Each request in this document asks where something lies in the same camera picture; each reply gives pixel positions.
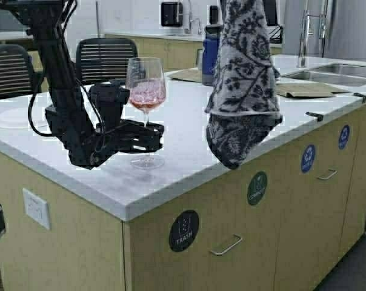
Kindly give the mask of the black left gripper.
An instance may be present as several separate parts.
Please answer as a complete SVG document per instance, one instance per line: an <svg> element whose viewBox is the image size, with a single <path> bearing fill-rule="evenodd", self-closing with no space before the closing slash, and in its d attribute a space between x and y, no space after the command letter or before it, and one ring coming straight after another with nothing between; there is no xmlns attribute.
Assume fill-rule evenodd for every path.
<svg viewBox="0 0 366 291"><path fill-rule="evenodd" d="M74 166L93 169L101 166L118 152L137 154L154 153L163 148L158 139L140 140L142 135L164 134L164 126L148 122L120 120L119 124L105 126L105 135L92 134L83 143L73 144L68 150L68 157Z"/></svg>

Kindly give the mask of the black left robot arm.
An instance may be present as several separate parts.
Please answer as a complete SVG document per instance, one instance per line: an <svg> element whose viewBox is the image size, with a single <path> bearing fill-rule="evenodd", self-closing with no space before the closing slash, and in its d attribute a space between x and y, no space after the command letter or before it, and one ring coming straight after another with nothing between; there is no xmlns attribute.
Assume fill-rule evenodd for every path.
<svg viewBox="0 0 366 291"><path fill-rule="evenodd" d="M77 78L64 28L77 1L0 1L32 36L47 78L52 104L45 108L49 137L62 142L74 166L93 169L118 152L154 153L162 149L164 126L122 118L129 90L119 81L86 91Z"/></svg>

